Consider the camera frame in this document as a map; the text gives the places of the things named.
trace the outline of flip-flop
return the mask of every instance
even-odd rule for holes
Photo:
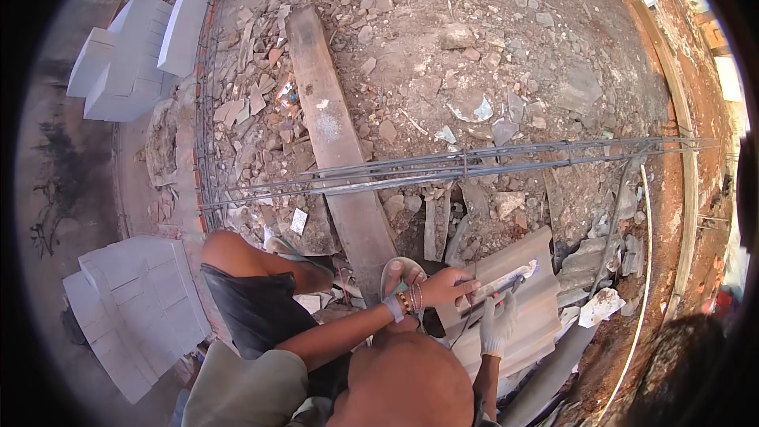
[[[403,271],[401,272],[401,282],[395,286],[395,289],[391,293],[385,293],[385,285],[387,285],[387,277],[389,276],[390,270],[390,264],[395,261],[400,261],[401,264],[403,264]],[[422,274],[423,280],[427,280],[427,272],[422,269],[422,267],[414,260],[409,259],[408,257],[394,257],[387,261],[385,264],[385,267],[382,270],[382,277],[379,278],[379,297],[380,299],[384,300],[385,297],[388,295],[395,295],[398,292],[403,292],[404,290],[408,289],[408,284],[405,281],[405,278],[411,273],[412,269],[416,268],[419,270],[419,273]],[[419,327],[417,328],[417,331],[420,331],[421,333],[424,333],[424,327],[422,325],[422,318],[423,318],[423,311],[422,312],[409,312],[410,316],[415,316],[414,318],[417,318],[419,320]]]
[[[324,270],[330,278],[335,278],[335,270],[328,268],[326,265],[322,265],[317,261],[314,261],[304,255],[301,255],[295,248],[290,244],[289,242],[285,241],[284,238],[280,236],[271,236],[269,239],[266,240],[266,242],[263,243],[263,248],[266,252],[274,253],[274,249],[272,247],[273,242],[279,242],[282,244],[285,248],[287,248],[288,251],[291,252],[291,254],[283,254],[281,252],[276,252],[276,254],[283,258],[287,259],[289,261],[296,261],[296,262],[308,262],[309,264],[312,264],[314,267],[316,267],[319,270]]]

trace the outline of stack of white blocks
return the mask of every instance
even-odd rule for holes
[[[129,0],[108,30],[93,28],[66,95],[84,118],[128,122],[169,97],[174,75],[192,74],[208,0]]]
[[[181,241],[136,236],[88,252],[63,280],[93,352],[136,403],[211,327]]]

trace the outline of sandal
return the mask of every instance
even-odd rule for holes
[[[387,277],[389,276],[389,267],[392,262],[400,261],[403,264],[403,271],[401,272],[401,281],[400,283],[395,286],[395,289],[391,293],[385,293],[385,286],[387,285]],[[384,300],[387,296],[395,295],[398,292],[403,292],[404,290],[408,289],[408,284],[405,281],[405,278],[412,272],[412,269],[418,269],[419,273],[422,275],[423,280],[427,280],[427,272],[422,269],[422,267],[412,259],[409,259],[407,257],[394,257],[387,261],[385,264],[385,267],[382,270],[382,277],[379,279],[379,299]],[[416,318],[419,321],[419,326],[417,327],[417,331],[420,333],[424,333],[424,327],[422,324],[422,318],[424,315],[423,310],[420,310],[419,312],[409,312],[408,315],[410,315],[412,318]]]

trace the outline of leg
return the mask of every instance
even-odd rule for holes
[[[289,261],[256,249],[245,242],[242,236],[231,231],[209,234],[203,245],[200,262],[233,278],[265,277],[291,272],[295,278],[295,294],[320,292],[332,286],[332,280],[323,270],[318,270],[308,262]]]

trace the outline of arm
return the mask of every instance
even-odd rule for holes
[[[483,355],[480,370],[474,379],[472,389],[482,397],[482,410],[495,422],[496,420],[496,391],[498,389],[498,367],[501,359],[498,356]]]
[[[393,321],[393,314],[383,303],[352,313],[345,318],[330,321],[297,334],[277,345],[277,350],[295,353],[313,371],[352,350],[369,335]]]

